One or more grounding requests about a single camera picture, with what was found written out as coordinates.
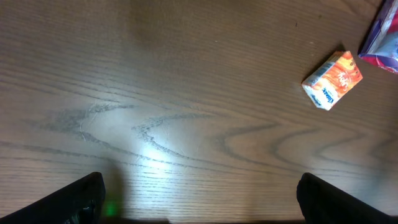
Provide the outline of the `small orange box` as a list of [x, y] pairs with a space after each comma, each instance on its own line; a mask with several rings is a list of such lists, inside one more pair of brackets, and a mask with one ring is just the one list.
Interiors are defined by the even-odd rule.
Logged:
[[362, 79], [351, 52], [336, 51], [302, 82], [302, 87], [317, 108], [329, 111]]

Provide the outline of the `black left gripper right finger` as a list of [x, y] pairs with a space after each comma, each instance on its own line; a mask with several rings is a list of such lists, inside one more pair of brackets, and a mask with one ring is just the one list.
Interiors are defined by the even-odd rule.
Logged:
[[306, 223], [388, 224], [390, 216], [321, 178], [306, 172], [297, 185], [297, 201]]

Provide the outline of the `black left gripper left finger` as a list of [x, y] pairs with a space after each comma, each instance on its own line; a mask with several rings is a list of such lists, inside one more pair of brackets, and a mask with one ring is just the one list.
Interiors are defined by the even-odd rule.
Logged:
[[103, 176], [92, 172], [1, 218], [1, 224], [98, 223], [105, 198]]

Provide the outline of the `purple snack bag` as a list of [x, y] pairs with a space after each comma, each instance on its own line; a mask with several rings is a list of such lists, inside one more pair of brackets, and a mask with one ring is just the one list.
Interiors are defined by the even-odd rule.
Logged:
[[397, 0], [383, 2], [358, 57], [397, 74]]

